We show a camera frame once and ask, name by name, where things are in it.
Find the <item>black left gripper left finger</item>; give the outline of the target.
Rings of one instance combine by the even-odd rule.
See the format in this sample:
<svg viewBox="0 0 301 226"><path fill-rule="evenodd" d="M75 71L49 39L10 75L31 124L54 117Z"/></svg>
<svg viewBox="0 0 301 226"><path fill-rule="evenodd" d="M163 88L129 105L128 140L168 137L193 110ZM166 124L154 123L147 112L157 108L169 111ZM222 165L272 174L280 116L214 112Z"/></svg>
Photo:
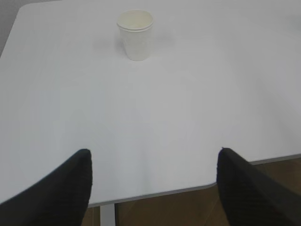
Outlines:
<svg viewBox="0 0 301 226"><path fill-rule="evenodd" d="M80 226L92 189L92 156L81 149L28 189L1 203L2 226Z"/></svg>

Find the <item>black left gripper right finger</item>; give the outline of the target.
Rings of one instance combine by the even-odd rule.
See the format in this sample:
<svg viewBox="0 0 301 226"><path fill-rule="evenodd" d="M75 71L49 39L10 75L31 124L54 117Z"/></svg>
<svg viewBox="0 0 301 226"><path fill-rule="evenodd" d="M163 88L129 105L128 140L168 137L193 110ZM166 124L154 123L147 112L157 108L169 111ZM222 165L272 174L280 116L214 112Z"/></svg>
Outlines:
<svg viewBox="0 0 301 226"><path fill-rule="evenodd" d="M231 226L299 226L301 197L230 148L218 154L219 198Z"/></svg>

